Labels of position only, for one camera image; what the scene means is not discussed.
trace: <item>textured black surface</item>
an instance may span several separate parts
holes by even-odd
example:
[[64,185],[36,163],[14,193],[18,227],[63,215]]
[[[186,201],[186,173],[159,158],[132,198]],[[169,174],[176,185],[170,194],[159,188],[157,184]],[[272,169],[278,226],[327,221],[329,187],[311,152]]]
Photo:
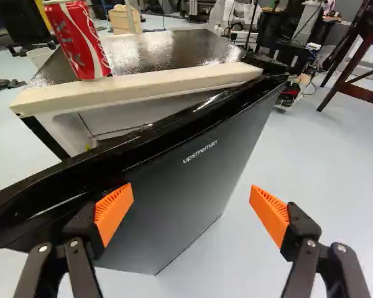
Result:
[[[101,41],[115,76],[235,62],[243,54],[240,48],[206,29],[113,35]],[[62,49],[57,48],[28,87],[76,80]]]

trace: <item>stool leg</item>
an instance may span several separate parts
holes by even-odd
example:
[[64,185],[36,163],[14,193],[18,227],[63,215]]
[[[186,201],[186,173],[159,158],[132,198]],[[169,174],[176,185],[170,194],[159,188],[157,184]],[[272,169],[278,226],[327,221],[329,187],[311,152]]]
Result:
[[326,76],[325,76],[325,79],[323,80],[323,82],[322,82],[322,84],[321,84],[321,87],[322,87],[322,88],[326,86],[326,84],[328,83],[328,81],[329,81],[331,75],[332,75],[332,74],[334,73],[334,71],[336,70],[337,66],[338,66],[337,63],[334,63],[334,64],[331,66],[331,68],[329,69],[328,73],[327,73]]
[[334,86],[330,89],[328,95],[326,95],[323,102],[316,109],[318,112],[321,112],[328,105],[329,101],[337,93],[339,85],[344,83],[348,79],[348,77],[354,71],[355,67],[362,60],[362,57],[365,55],[365,53],[367,52],[367,49],[370,47],[370,45],[371,45],[371,39],[370,38],[368,38],[367,40],[362,42],[361,46],[358,48],[358,50],[356,51],[353,58],[348,63],[346,69],[343,71],[343,73],[341,73],[341,75],[338,78],[336,84],[334,84]]

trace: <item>wooden stool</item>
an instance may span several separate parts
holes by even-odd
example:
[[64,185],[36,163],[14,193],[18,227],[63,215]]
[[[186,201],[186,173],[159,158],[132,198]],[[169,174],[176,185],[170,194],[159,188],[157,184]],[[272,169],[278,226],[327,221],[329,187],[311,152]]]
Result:
[[366,17],[363,19],[364,20],[362,20],[360,24],[361,29],[359,30],[359,35],[362,36],[363,42],[356,51],[351,61],[348,63],[346,69],[341,73],[341,76],[337,80],[336,84],[334,84],[328,95],[326,95],[323,102],[317,108],[318,112],[321,112],[327,106],[329,101],[337,92],[341,92],[362,99],[363,101],[373,103],[373,91],[353,85],[354,82],[359,81],[360,79],[365,78],[369,75],[373,75],[373,70],[350,81],[347,81],[348,77],[351,75],[355,67],[362,60],[362,57],[365,55],[366,51],[371,45],[373,45],[373,7],[372,9],[368,10]]

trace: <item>orange gripper pad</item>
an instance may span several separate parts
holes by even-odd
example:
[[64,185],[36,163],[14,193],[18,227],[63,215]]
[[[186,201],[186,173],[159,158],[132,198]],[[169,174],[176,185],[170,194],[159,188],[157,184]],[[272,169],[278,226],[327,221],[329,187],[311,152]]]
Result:
[[255,185],[251,187],[249,202],[280,249],[290,223],[287,204]]
[[131,183],[127,183],[95,204],[94,223],[105,247],[133,202]]

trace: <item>black mini fridge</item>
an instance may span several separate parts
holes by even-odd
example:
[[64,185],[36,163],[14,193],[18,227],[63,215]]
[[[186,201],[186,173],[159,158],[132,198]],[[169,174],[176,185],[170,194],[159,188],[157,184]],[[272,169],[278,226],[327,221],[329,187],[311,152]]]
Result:
[[157,274],[223,213],[286,79],[260,76],[3,189],[0,248],[60,243],[87,201],[131,183],[96,265]]

